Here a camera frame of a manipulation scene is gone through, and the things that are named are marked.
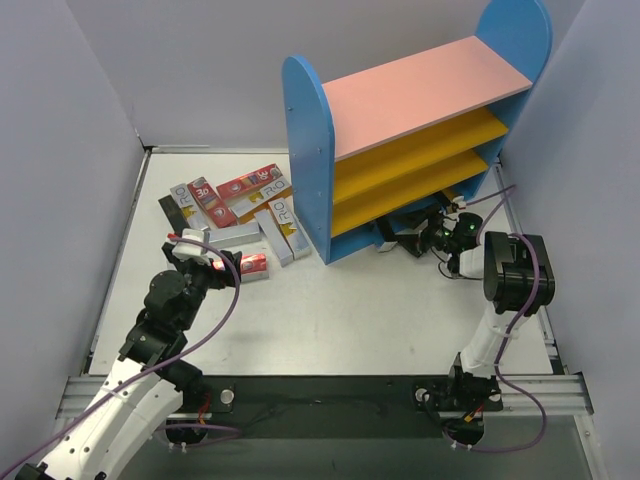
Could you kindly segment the silver RO box table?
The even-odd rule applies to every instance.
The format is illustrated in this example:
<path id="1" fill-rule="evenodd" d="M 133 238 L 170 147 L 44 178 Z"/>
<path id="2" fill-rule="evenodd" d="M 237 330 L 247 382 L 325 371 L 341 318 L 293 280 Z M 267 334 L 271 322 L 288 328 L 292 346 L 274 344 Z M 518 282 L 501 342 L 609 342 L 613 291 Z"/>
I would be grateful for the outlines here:
<path id="1" fill-rule="evenodd" d="M 460 195 L 452 188 L 445 188 L 434 193 L 434 197 L 443 207 L 447 207 L 452 203 L 456 203 Z"/>

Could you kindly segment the silver RO toothpaste box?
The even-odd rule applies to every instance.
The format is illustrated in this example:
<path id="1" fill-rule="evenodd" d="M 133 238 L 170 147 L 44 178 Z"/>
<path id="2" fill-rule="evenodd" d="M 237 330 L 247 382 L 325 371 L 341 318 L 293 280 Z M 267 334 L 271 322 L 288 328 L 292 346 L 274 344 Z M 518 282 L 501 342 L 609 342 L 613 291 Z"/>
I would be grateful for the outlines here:
<path id="1" fill-rule="evenodd" d="M 419 232 L 411 229 L 396 232 L 386 217 L 379 217 L 374 221 L 374 232 L 379 236 L 374 242 L 378 253 L 387 253 L 400 246 L 416 258 L 424 254 Z"/>

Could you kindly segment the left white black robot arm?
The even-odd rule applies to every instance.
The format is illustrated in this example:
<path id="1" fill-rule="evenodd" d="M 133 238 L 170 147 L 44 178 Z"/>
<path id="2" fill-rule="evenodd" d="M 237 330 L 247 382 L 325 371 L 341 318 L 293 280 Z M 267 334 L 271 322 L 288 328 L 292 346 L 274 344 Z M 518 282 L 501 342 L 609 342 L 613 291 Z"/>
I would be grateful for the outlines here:
<path id="1" fill-rule="evenodd" d="M 201 371 L 184 361 L 189 330 L 210 290 L 239 288 L 242 255 L 211 247 L 164 244 L 172 269 L 153 277 L 133 328 L 111 371 L 85 410 L 47 441 L 37 463 L 23 460 L 9 472 L 17 479 L 114 479 L 177 409 L 190 411 L 203 398 Z"/>

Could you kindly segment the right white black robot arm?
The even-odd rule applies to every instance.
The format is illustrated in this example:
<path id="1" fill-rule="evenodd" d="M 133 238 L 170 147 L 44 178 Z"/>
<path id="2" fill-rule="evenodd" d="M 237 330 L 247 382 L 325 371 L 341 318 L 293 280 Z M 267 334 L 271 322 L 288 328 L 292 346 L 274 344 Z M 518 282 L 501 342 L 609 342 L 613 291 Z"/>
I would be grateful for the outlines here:
<path id="1" fill-rule="evenodd" d="M 436 412 L 464 411 L 472 417 L 497 410 L 501 391 L 496 369 L 521 325 L 547 306 L 555 294 L 555 277 L 544 240 L 487 231 L 474 213 L 447 215 L 433 205 L 396 222 L 397 243 L 415 257 L 430 250 L 447 256 L 455 280 L 479 279 L 486 300 L 470 342 L 459 352 L 449 374 L 416 388 L 417 404 Z"/>

